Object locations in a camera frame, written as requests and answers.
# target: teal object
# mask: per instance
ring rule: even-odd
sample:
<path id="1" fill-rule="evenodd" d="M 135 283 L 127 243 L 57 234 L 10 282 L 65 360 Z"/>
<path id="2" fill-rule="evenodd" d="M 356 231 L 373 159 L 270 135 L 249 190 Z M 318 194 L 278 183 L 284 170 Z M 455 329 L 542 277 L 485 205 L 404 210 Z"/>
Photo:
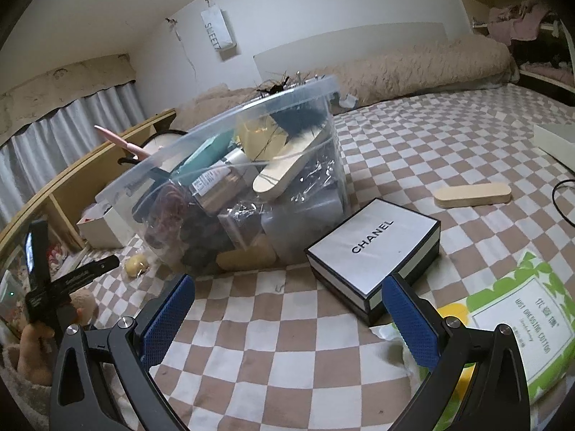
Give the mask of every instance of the teal object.
<path id="1" fill-rule="evenodd" d="M 183 186 L 191 185 L 205 171 L 229 151 L 234 130 L 207 139 L 186 161 L 171 174 L 173 181 Z"/>

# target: gray curtain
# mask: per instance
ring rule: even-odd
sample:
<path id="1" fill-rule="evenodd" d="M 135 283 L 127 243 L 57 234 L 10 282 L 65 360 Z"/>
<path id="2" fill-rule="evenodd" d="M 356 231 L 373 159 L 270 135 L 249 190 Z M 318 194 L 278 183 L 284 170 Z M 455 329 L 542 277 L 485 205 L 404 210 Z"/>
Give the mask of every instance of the gray curtain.
<path id="1" fill-rule="evenodd" d="M 145 120 L 134 83 L 112 87 L 50 112 L 0 148 L 0 229 L 34 194 L 104 140 L 94 125 L 121 133 Z"/>

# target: pink handle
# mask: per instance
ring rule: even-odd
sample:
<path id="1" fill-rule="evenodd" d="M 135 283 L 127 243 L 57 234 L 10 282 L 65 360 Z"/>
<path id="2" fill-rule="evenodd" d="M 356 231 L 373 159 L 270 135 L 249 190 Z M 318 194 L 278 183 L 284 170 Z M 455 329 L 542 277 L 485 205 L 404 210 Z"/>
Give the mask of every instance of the pink handle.
<path id="1" fill-rule="evenodd" d="M 150 157 L 150 154 L 148 154 L 145 150 L 143 150 L 139 146 L 136 146 L 135 144 L 132 144 L 131 142 L 127 142 L 125 139 L 122 139 L 116 133 L 113 133 L 110 130 L 107 130 L 97 125 L 94 126 L 94 128 L 96 128 L 96 130 L 98 130 L 102 134 L 102 136 L 104 136 L 112 144 L 116 144 L 117 146 L 120 146 L 122 149 L 125 149 L 128 152 L 131 152 L 132 154 L 136 155 L 138 160 L 143 160 L 145 158 Z"/>

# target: clear plastic storage bin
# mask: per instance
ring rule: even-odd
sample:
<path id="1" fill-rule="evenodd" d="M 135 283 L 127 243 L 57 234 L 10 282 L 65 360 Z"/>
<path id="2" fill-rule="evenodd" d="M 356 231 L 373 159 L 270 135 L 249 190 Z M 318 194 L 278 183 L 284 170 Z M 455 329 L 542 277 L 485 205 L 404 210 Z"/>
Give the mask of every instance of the clear plastic storage bin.
<path id="1" fill-rule="evenodd" d="M 304 262 L 304 249 L 349 214 L 328 107 L 338 90 L 334 77 L 314 79 L 229 110 L 126 171 L 96 200 L 113 205 L 175 270 Z"/>

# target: brown and white checkered fabric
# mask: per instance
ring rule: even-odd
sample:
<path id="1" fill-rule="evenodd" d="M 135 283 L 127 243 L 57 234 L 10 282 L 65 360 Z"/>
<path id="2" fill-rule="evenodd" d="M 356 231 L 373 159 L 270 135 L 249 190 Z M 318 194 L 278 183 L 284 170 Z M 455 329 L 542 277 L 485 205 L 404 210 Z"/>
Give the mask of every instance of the brown and white checkered fabric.
<path id="1" fill-rule="evenodd" d="M 337 130 L 351 202 L 357 209 L 383 196 L 442 221 L 442 256 L 416 285 L 435 306 L 492 284 L 526 247 L 575 295 L 575 228 L 550 198 L 568 172 L 530 142 L 532 123 L 566 123 L 573 115 L 512 85 L 347 113 Z M 440 187 L 488 181 L 509 183 L 513 201 L 450 210 L 433 203 Z M 572 191 L 558 204 L 575 219 Z M 123 255 L 141 244 L 136 237 Z M 100 326 L 136 314 L 168 276 L 155 264 L 130 284 L 119 269 L 94 282 Z M 197 299 L 151 374 L 184 423 L 199 431 L 385 430 L 410 395 L 401 350 L 376 338 L 307 266 L 198 278 Z M 568 375 L 540 402 L 539 427 L 574 380 Z M 117 378 L 112 384 L 121 395 Z"/>

